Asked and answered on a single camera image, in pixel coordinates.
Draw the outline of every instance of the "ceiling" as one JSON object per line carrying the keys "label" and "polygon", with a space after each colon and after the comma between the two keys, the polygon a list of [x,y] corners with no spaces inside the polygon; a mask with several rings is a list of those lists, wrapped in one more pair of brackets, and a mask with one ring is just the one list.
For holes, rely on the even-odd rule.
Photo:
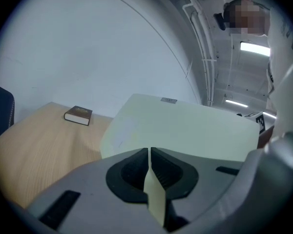
{"label": "ceiling", "polygon": [[[188,0],[171,0],[176,7],[188,3]],[[215,13],[223,12],[223,0],[198,0],[208,20],[215,53],[216,81],[213,107],[232,112],[249,114],[266,110],[268,81],[266,70],[269,57],[251,52],[241,51],[240,42],[247,41],[268,47],[267,37],[232,34],[233,52],[231,63],[231,36],[228,30],[222,31],[213,17]],[[271,7],[271,0],[254,0]],[[248,108],[226,103],[231,99],[248,105]]]}

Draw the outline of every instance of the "sticker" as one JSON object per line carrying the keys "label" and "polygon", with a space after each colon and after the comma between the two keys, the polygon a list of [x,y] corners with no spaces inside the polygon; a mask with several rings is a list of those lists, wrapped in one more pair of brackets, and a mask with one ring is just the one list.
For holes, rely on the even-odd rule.
{"label": "sticker", "polygon": [[265,131],[265,120],[264,115],[260,115],[256,118],[256,123],[259,124],[259,134],[261,134],[263,131]]}
{"label": "sticker", "polygon": [[177,102],[176,99],[170,99],[170,98],[165,98],[165,97],[163,97],[163,98],[161,99],[161,101],[163,101],[163,102],[168,102],[168,103],[171,103],[171,104],[176,104],[176,102]]}
{"label": "sticker", "polygon": [[251,113],[251,114],[249,114],[249,115],[245,115],[244,117],[251,117],[251,116],[254,116],[254,115],[256,115],[256,114],[259,114],[259,112],[257,112],[257,113]]}

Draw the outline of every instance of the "person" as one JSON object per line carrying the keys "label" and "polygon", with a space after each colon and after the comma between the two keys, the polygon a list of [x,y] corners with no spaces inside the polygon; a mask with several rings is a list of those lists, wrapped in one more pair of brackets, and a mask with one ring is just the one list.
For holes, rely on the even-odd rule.
{"label": "person", "polygon": [[[277,113],[270,95],[279,86],[293,63],[293,24],[276,6],[266,6],[252,0],[233,0],[224,4],[223,23],[232,34],[251,34],[268,37],[271,49],[267,68],[268,99],[267,109]],[[261,146],[269,141],[273,127],[262,134]]]}

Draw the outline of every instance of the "black hair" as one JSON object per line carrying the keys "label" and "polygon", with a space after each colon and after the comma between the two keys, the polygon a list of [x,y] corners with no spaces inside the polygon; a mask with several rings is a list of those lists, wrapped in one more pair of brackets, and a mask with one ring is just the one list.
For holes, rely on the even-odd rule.
{"label": "black hair", "polygon": [[[227,27],[236,28],[235,19],[233,17],[230,17],[230,12],[234,12],[235,11],[235,6],[241,5],[241,2],[242,2],[242,0],[232,0],[231,2],[226,2],[224,4],[224,16],[223,16],[223,19],[224,19],[224,23],[225,23],[225,25]],[[257,2],[254,2],[254,1],[252,1],[252,3],[254,5],[259,6],[262,9],[269,10],[266,6],[264,6],[264,5],[260,4],[260,3],[257,3]]]}

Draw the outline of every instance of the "chair backrest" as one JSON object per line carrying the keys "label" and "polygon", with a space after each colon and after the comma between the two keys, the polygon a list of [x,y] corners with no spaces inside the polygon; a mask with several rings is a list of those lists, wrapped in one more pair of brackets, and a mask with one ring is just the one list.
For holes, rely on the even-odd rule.
{"label": "chair backrest", "polygon": [[0,135],[14,124],[14,97],[0,87]]}

